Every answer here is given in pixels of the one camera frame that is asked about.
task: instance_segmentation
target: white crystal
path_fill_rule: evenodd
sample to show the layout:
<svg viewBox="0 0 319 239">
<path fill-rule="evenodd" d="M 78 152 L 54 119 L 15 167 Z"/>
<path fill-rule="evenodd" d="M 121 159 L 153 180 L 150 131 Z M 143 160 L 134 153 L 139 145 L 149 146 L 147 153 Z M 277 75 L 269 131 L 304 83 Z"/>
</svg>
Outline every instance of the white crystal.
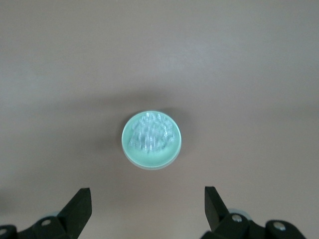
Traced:
<svg viewBox="0 0 319 239">
<path fill-rule="evenodd" d="M 160 114 L 145 113 L 132 130 L 130 146 L 147 153 L 161 151 L 175 140 L 173 124 Z"/>
</svg>

